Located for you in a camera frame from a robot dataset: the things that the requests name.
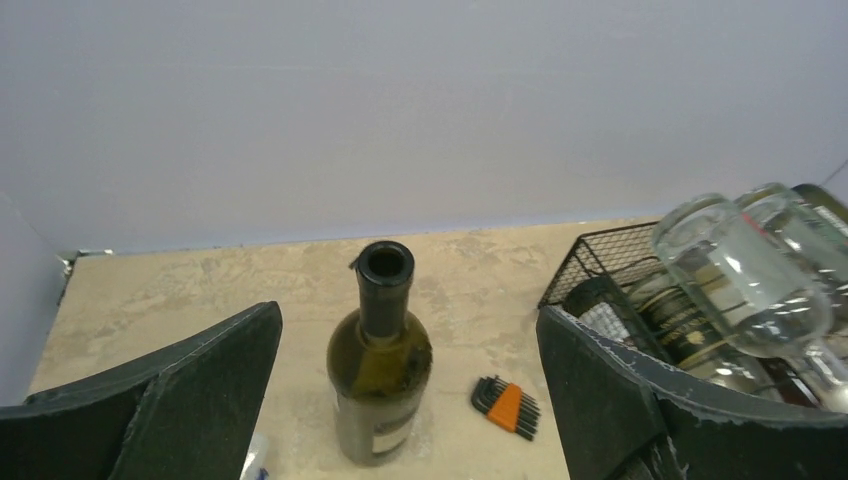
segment glass jar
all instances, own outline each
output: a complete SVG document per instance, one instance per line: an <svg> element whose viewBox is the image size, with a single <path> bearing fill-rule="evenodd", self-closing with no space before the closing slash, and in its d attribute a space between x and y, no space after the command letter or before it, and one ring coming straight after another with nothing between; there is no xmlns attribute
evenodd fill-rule
<svg viewBox="0 0 848 480"><path fill-rule="evenodd" d="M666 215L651 243L669 273L738 350L815 370L826 408L848 412L848 369L821 341L833 324L827 296L719 194Z"/></svg>
<svg viewBox="0 0 848 480"><path fill-rule="evenodd" d="M829 297L834 325L827 344L848 357L848 238L814 211L800 195L779 183L757 187L736 205L778 242L784 254L810 274Z"/></svg>

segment beige countertop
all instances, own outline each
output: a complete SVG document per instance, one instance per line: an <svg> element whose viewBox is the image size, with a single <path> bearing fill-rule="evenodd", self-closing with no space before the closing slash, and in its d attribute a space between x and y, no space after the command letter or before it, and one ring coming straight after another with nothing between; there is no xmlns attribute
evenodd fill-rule
<svg viewBox="0 0 848 480"><path fill-rule="evenodd" d="M536 344L536 302L581 233L633 221L396 237L416 257L410 310L434 365L399 459L360 468L332 426L327 341L357 307L348 264L373 239L87 257L76 270L31 390L114 367L275 300L284 328L256 429L275 479L568 478ZM480 376L501 375L542 408L536 440L489 423L469 403Z"/></svg>

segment wine bottle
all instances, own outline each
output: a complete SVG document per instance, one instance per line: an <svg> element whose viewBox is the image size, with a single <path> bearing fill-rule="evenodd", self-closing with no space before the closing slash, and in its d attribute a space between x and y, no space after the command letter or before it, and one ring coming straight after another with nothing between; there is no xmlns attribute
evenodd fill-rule
<svg viewBox="0 0 848 480"><path fill-rule="evenodd" d="M848 208L842 202L822 187L810 183L796 185L792 190L801 195L807 207L848 237Z"/></svg>
<svg viewBox="0 0 848 480"><path fill-rule="evenodd" d="M330 338L327 373L342 452L361 465L379 465L400 452L412 429L432 347L424 326L407 310L415 268L408 248L376 242L351 267L359 282L359 308Z"/></svg>
<svg viewBox="0 0 848 480"><path fill-rule="evenodd" d="M758 360L774 380L774 387L783 397L784 402L802 407L823 408L821 400L786 360L782 358L759 358Z"/></svg>
<svg viewBox="0 0 848 480"><path fill-rule="evenodd" d="M636 282L627 295L681 370L739 392L776 401L786 398L772 388L771 378L756 358L727 344L710 318L665 269Z"/></svg>

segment green glass bottle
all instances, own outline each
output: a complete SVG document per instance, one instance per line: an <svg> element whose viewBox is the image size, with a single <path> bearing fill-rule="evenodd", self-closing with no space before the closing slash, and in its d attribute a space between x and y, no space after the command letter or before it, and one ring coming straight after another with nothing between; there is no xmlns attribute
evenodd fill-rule
<svg viewBox="0 0 848 480"><path fill-rule="evenodd" d="M792 187L804 198L806 206L813 209L823 219L848 237L848 208L830 192L818 185L802 183Z"/></svg>
<svg viewBox="0 0 848 480"><path fill-rule="evenodd" d="M409 436L433 355L427 331L407 310L412 252L397 242L376 242L352 268L360 307L330 338L327 372L341 450L373 466L394 458Z"/></svg>

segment bottle opening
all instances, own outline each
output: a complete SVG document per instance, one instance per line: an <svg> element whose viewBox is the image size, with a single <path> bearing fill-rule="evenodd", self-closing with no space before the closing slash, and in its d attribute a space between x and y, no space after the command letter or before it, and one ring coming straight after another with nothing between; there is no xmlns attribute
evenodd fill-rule
<svg viewBox="0 0 848 480"><path fill-rule="evenodd" d="M400 275L403 272L403 263L403 255L393 248L375 250L368 257L368 268L381 277Z"/></svg>

